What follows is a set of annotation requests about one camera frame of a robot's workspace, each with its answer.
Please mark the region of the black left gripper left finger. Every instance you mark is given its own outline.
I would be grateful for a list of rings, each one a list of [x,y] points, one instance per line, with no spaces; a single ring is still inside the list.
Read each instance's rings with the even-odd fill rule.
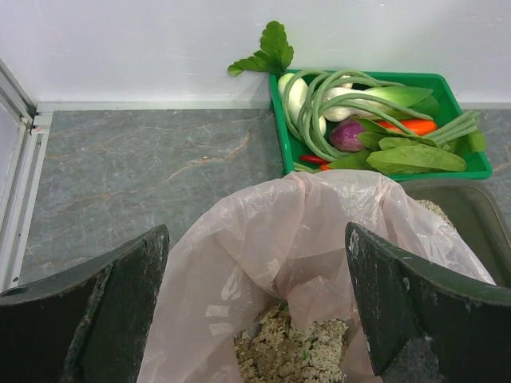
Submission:
[[[134,382],[170,248],[168,228],[1,294],[3,382]]]

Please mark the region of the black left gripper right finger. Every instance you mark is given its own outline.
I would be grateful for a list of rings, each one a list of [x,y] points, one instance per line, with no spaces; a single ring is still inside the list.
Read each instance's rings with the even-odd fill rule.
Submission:
[[[348,223],[347,261],[374,374],[385,382],[508,382],[510,290]]]

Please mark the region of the pink plastic trash bag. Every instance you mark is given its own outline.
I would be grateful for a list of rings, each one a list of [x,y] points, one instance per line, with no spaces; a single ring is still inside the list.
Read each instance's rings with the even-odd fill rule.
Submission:
[[[461,236],[393,180],[370,171],[293,172],[222,199],[170,251],[139,381],[240,381],[233,337],[273,298],[287,301],[302,327],[350,321],[343,372],[350,382],[375,381],[347,265],[351,222],[493,282]]]

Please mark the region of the dark grey litter tray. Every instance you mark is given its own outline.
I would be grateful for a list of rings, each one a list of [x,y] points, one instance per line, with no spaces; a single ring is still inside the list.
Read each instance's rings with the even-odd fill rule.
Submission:
[[[414,199],[436,203],[498,286],[510,287],[510,231],[492,193],[475,180],[402,181]]]

